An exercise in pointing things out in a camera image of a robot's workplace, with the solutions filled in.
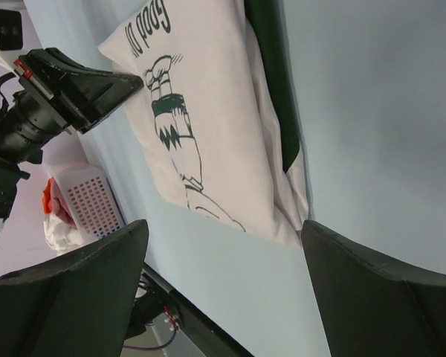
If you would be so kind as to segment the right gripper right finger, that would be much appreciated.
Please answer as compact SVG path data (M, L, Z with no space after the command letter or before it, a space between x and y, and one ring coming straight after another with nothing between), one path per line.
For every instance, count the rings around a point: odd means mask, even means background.
M332 356L446 356L446 274L311 220L301 239Z

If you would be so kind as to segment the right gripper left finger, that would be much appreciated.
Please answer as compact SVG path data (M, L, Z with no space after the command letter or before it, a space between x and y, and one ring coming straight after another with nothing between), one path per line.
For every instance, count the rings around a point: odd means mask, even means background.
M136 220L0 277L0 356L119 356L148 241Z

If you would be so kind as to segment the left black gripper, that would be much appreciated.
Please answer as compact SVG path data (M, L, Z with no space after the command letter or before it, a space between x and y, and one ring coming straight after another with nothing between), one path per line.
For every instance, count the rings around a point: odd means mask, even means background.
M41 164L51 139L90 131L143 88L139 76L85 67L58 48L22 54L13 69L24 89L9 106L1 87L16 75L0 76L0 157L17 164Z

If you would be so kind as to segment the white green raglan t-shirt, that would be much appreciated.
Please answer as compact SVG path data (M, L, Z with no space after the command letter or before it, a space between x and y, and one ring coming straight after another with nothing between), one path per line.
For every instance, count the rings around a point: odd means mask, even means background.
M99 51L143 80L123 108L168 202L301 246L303 155L283 162L282 124L242 1L148 1Z

